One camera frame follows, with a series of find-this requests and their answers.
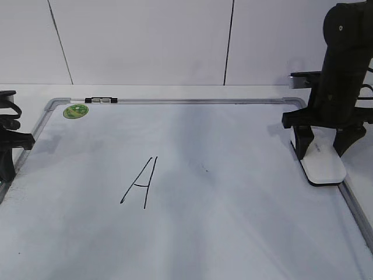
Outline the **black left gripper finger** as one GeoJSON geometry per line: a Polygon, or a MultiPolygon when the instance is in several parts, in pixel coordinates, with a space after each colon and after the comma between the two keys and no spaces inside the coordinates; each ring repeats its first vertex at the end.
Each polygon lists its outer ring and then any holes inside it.
{"type": "Polygon", "coordinates": [[[1,151],[1,181],[9,183],[15,177],[12,149],[1,151]]]}

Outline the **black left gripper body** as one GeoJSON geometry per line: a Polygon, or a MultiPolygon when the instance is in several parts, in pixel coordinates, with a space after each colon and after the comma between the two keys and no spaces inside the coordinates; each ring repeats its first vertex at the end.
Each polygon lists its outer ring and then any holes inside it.
{"type": "Polygon", "coordinates": [[[12,131],[1,126],[1,152],[6,152],[13,148],[23,148],[31,150],[35,144],[35,139],[32,134],[24,134],[21,132],[12,131]]]}

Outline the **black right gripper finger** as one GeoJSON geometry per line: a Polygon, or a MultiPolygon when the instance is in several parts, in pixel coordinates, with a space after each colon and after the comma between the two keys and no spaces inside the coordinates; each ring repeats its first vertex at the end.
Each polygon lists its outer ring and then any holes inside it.
{"type": "Polygon", "coordinates": [[[359,139],[364,137],[366,129],[363,125],[351,125],[345,128],[338,128],[333,143],[337,154],[342,157],[346,150],[359,139]]]}
{"type": "Polygon", "coordinates": [[[313,140],[314,134],[309,125],[293,126],[292,143],[298,160],[304,158],[307,149],[313,140]]]}

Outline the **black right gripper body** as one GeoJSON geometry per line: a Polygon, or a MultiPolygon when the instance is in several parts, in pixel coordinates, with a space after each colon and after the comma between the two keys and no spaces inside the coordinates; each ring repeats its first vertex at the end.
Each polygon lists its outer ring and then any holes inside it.
{"type": "Polygon", "coordinates": [[[305,108],[283,113],[284,128],[309,125],[345,128],[353,124],[372,124],[372,108],[356,107],[363,78],[321,73],[311,88],[305,108]]]}

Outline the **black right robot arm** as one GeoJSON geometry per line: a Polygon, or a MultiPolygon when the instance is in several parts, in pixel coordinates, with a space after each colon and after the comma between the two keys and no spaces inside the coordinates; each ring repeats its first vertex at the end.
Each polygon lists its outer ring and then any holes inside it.
{"type": "Polygon", "coordinates": [[[335,129],[333,147],[342,156],[365,135],[364,123],[372,124],[372,109],[356,107],[372,60],[372,1],[336,4],[323,21],[323,37],[321,71],[289,76],[292,89],[311,89],[307,106],[284,113],[281,120],[294,131],[299,160],[314,140],[312,127],[335,129]]]}

